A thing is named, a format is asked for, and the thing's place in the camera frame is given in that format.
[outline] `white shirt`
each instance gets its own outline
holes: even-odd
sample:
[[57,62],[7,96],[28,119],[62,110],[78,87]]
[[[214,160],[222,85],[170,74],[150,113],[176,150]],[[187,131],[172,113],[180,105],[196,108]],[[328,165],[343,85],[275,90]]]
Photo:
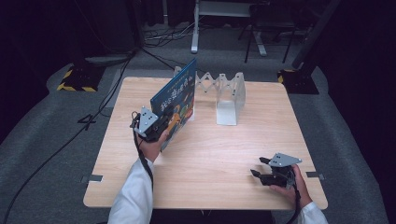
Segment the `white shirt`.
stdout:
[[[148,161],[151,171],[154,165]],[[114,200],[110,210],[108,224],[111,223],[134,223],[149,224],[151,220],[153,199],[151,179],[143,167],[142,162],[137,159],[128,174],[119,194]],[[326,217],[312,202],[305,206],[298,217],[299,224],[321,224],[327,223]]]

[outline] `light wood tabletop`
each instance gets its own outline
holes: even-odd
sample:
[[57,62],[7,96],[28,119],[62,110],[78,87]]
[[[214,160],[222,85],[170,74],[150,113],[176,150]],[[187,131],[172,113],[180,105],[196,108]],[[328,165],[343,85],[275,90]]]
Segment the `light wood tabletop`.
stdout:
[[[149,107],[150,98],[170,79],[123,80],[84,203],[110,207],[132,164],[138,159],[132,112]],[[302,159],[308,191],[319,208],[328,206],[316,169],[282,84],[246,82],[246,103],[236,126],[216,124],[216,92],[195,91],[194,120],[189,120],[160,154],[154,166],[154,208],[293,209],[286,198],[263,186],[250,169],[271,174],[259,157],[277,152]]]

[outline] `blue book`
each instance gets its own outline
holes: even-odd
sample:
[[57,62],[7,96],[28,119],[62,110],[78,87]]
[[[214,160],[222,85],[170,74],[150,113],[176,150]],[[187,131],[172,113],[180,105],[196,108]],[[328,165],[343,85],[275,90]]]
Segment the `blue book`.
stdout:
[[167,128],[169,135],[162,149],[167,147],[193,114],[195,70],[196,60],[193,59],[151,98],[151,111],[159,117],[167,114],[170,118]]

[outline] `person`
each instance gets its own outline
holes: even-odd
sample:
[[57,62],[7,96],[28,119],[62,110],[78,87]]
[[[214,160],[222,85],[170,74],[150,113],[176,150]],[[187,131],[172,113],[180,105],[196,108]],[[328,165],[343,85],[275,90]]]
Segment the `person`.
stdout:
[[[152,173],[154,172],[153,163],[160,154],[161,145],[167,136],[168,131],[164,131],[159,141],[155,143],[147,143],[137,136],[138,142],[141,143],[140,149],[143,151]],[[301,195],[300,203],[302,211],[298,217],[298,223],[327,223],[326,217],[310,198],[299,167],[297,165],[293,165],[292,167],[296,174],[296,184]],[[285,189],[279,186],[270,186],[270,189],[284,195],[292,203],[295,202],[294,189]],[[137,159],[114,200],[107,223],[149,224],[152,208],[151,179],[143,167],[141,160]]]

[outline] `stand base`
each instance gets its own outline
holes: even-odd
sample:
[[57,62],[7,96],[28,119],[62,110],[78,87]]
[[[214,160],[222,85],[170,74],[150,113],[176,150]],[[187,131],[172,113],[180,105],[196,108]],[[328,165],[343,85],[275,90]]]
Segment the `stand base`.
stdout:
[[58,91],[98,91],[105,67],[81,69],[71,66],[58,86]]
[[319,94],[312,77],[301,77],[298,70],[280,70],[277,81],[282,83],[288,94]]

